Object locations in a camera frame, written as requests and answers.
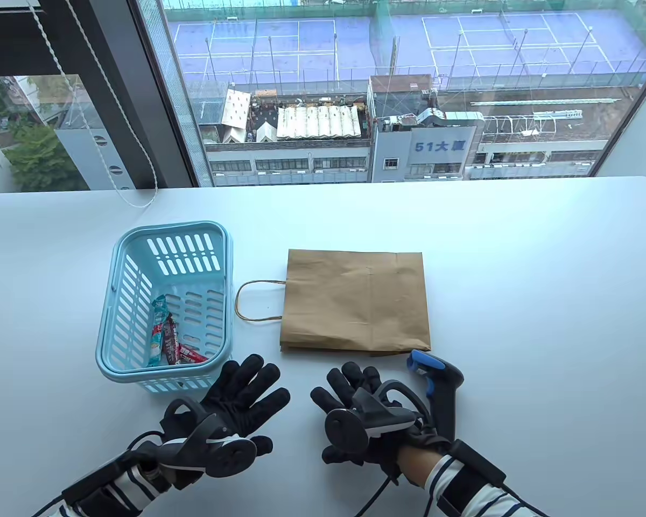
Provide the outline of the person's left hand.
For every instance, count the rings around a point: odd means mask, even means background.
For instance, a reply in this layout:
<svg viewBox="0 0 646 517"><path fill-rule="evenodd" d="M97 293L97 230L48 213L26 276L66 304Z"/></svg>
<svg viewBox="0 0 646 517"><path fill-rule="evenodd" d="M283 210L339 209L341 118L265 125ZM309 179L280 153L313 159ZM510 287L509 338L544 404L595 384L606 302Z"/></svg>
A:
<svg viewBox="0 0 646 517"><path fill-rule="evenodd" d="M289 403L275 364L249 355L241 364L228 360L202 400L172 401L160 421L163 445L157 461L178 490L202 476L227 478L247 470L257 457L273 451L273 441L256 432Z"/></svg>

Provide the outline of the person's right hand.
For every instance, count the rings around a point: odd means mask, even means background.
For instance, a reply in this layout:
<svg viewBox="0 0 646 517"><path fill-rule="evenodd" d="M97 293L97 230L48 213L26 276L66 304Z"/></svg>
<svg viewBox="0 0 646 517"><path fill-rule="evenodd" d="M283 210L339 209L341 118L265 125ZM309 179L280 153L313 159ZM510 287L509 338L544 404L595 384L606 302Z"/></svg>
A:
<svg viewBox="0 0 646 517"><path fill-rule="evenodd" d="M331 411L350 411L353 408L353 396L364 390L372 396L382 386L380 373L373 366L360 369L355 362L346 362L341 368L333 368L326 379L334 391L331 395L323 387L316 387L311 392L312 401L326 414ZM368 436L366 442L358 446L357 451L341 450L337 442L345 440L358 441L361 434L353 431L347 424L341 431L334 431L335 440L330 439L321 459L326 465L353 463L357 466L375 464L381 467L385 475L396 482L399 476L420 487L426 485L434 468L442 460L441 450L446 441L436 433L432 424L422 417L416 419L412 426L394 431L384 431L379 436Z"/></svg>

